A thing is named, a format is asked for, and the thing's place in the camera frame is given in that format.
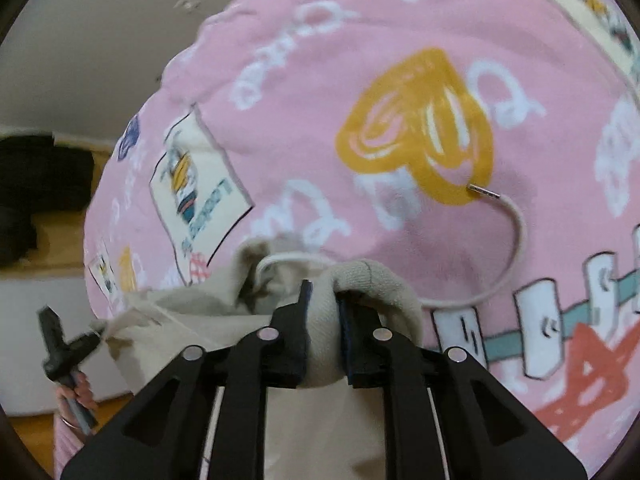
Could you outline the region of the left hand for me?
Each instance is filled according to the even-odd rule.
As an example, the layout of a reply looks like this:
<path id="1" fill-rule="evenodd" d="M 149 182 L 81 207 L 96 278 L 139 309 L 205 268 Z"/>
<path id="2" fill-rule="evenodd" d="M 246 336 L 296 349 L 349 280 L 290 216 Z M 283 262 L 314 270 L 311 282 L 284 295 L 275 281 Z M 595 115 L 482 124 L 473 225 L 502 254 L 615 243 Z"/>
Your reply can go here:
<path id="1" fill-rule="evenodd" d="M 76 434 L 82 434 L 80 423 L 70 408 L 70 401 L 75 400 L 89 411 L 95 411 L 98 408 L 96 400 L 94 400 L 90 382 L 83 372 L 77 372 L 74 375 L 75 387 L 70 388 L 63 384 L 55 386 L 55 397 L 58 402 L 58 416 L 64 424 L 73 429 Z"/>

